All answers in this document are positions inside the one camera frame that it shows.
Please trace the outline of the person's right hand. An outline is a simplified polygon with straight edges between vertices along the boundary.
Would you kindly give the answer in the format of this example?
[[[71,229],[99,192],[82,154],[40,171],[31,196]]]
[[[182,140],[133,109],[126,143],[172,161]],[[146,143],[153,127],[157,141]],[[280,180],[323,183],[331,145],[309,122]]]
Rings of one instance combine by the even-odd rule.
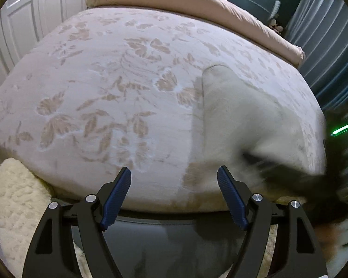
[[[314,227],[315,234],[321,246],[326,262],[332,260],[340,247],[341,228],[339,222],[318,225]]]

